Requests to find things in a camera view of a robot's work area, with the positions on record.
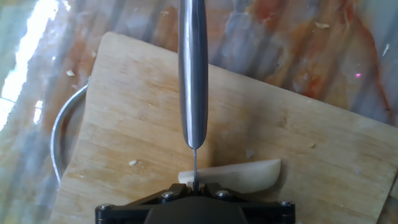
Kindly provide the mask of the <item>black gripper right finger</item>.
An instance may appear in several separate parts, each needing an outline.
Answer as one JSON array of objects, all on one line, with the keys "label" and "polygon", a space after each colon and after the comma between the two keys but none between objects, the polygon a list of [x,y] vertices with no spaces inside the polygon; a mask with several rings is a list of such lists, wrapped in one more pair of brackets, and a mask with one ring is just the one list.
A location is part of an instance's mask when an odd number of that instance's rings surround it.
[{"label": "black gripper right finger", "polygon": [[265,202],[220,184],[205,184],[198,188],[198,196],[209,197],[239,208],[246,223],[294,224],[295,203],[290,201]]}]

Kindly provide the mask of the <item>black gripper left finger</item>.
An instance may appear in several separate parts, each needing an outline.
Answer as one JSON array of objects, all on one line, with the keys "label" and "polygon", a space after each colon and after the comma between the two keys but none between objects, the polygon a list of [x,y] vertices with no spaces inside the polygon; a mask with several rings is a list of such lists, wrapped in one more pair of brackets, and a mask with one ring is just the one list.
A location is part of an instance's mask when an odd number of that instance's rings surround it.
[{"label": "black gripper left finger", "polygon": [[169,189],[161,190],[126,205],[104,203],[95,208],[95,223],[144,223],[149,212],[157,205],[192,195],[192,188],[186,184],[172,184]]}]

